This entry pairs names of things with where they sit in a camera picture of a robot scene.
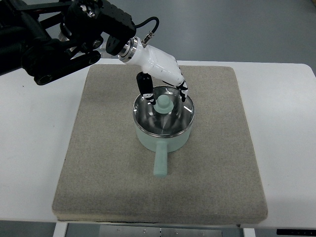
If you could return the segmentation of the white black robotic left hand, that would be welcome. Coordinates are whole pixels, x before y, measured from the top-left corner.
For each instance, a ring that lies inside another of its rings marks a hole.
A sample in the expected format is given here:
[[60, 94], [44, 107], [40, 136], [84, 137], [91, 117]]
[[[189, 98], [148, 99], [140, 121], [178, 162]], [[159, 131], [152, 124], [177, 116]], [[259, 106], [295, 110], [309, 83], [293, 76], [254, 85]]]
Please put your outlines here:
[[140, 66], [141, 72], [136, 76], [138, 88], [140, 94], [152, 105], [156, 104], [152, 78], [177, 88], [183, 102], [187, 99], [188, 86], [172, 55], [133, 37], [123, 47], [118, 58], [127, 65]]

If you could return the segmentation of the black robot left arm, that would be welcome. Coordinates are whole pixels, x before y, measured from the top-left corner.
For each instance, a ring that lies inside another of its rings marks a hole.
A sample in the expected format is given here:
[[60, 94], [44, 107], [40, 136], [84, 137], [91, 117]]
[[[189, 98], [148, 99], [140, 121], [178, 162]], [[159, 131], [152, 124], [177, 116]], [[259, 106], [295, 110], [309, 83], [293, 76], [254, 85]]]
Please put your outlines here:
[[132, 17], [106, 0], [60, 0], [28, 5], [0, 3], [0, 73], [24, 69], [45, 85], [95, 64], [102, 33], [118, 55], [136, 35]]

